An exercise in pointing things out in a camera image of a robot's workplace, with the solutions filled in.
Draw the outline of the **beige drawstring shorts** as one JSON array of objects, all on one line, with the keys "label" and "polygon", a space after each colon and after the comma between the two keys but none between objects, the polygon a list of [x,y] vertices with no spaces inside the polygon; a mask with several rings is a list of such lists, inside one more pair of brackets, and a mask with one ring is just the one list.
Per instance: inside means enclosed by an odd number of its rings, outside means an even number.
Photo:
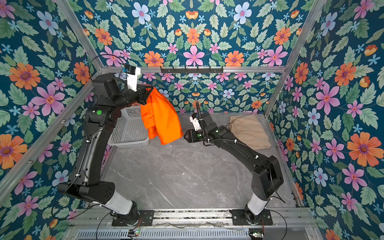
[{"label": "beige drawstring shorts", "polygon": [[229,129],[236,138],[255,151],[272,146],[256,115],[230,116]]}]

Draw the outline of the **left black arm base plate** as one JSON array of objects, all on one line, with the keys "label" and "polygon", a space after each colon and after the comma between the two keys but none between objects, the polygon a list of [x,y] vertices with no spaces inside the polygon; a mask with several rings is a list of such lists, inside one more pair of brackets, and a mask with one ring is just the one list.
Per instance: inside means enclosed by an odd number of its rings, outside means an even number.
[{"label": "left black arm base plate", "polygon": [[153,210],[133,210],[127,215],[114,216],[113,227],[139,227],[151,226],[154,220]]}]

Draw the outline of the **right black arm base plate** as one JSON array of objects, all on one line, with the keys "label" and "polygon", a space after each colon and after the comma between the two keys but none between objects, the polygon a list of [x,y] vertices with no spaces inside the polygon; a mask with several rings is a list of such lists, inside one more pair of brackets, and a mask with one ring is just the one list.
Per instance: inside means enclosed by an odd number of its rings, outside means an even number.
[{"label": "right black arm base plate", "polygon": [[263,210],[259,215],[254,216],[252,212],[246,210],[229,210],[232,215],[234,226],[272,226],[273,219],[269,210]]}]

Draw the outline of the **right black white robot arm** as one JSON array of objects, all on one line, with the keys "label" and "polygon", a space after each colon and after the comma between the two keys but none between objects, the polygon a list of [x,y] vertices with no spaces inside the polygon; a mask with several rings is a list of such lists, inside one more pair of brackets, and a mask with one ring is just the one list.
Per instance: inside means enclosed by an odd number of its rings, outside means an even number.
[{"label": "right black white robot arm", "polygon": [[188,143],[202,142],[227,151],[239,160],[251,173],[253,195],[242,215],[248,223],[255,225],[261,219],[270,198],[284,183],[280,162],[275,156],[260,154],[240,141],[228,128],[220,126],[209,132],[188,130],[184,139]]}]

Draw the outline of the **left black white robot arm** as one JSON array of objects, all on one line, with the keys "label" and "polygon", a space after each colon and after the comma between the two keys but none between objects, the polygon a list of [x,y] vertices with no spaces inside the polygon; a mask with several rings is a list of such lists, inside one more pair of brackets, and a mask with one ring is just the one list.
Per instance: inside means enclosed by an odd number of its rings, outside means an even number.
[{"label": "left black white robot arm", "polygon": [[69,179],[58,185],[64,195],[100,204],[113,216],[132,226],[139,221],[137,204],[120,195],[112,182],[101,180],[104,152],[121,110],[133,104],[145,105],[154,89],[138,85],[128,88],[126,81],[114,74],[104,74],[92,80],[95,103],[86,111],[83,128],[85,136]]}]

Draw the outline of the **orange shorts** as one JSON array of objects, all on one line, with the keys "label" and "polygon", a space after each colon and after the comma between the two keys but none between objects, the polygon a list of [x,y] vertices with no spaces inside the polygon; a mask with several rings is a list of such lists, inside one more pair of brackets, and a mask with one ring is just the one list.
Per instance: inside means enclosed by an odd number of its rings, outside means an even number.
[{"label": "orange shorts", "polygon": [[147,103],[141,106],[141,116],[149,139],[158,137],[162,145],[184,135],[174,106],[156,89],[151,91]]}]

